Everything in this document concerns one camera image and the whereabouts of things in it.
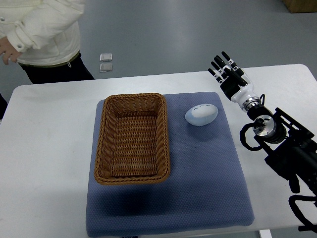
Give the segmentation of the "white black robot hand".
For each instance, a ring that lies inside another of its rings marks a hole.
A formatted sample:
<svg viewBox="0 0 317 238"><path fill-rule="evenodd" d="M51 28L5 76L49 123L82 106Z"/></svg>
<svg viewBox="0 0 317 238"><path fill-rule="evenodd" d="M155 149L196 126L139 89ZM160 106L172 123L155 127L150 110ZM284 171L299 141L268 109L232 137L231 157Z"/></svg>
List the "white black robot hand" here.
<svg viewBox="0 0 317 238"><path fill-rule="evenodd" d="M221 84L220 88L225 96L235 103L246 103L251 98L255 98L254 87L246 73L238 67L225 51L222 51L221 54L231 67L220 56L216 55L214 57L215 62L211 61L211 65L218 71L220 76L211 68L208 69L208 72Z"/></svg>

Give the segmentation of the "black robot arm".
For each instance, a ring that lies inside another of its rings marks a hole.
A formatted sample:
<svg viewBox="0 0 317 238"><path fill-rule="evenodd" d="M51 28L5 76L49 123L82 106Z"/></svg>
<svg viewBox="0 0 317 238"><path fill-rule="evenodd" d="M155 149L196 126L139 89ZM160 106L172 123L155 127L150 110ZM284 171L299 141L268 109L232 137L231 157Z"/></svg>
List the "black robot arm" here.
<svg viewBox="0 0 317 238"><path fill-rule="evenodd" d="M302 180L317 192L317 144L314 135L284 111L272 113L264 105L265 95L254 92L246 73L226 53L215 56L209 73L225 96L247 113L251 123L239 132L242 145L250 151L264 150L265 162L289 182L293 193L300 192Z"/></svg>

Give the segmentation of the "person's bare hand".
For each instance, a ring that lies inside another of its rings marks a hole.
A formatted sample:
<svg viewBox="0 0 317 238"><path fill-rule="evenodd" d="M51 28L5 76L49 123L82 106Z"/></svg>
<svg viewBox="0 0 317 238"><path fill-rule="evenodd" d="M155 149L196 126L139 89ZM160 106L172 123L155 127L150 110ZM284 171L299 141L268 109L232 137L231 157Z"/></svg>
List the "person's bare hand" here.
<svg viewBox="0 0 317 238"><path fill-rule="evenodd" d="M0 55L2 56L3 63L8 65L9 60L16 63L22 53L14 48L7 37L3 37L0 39Z"/></svg>

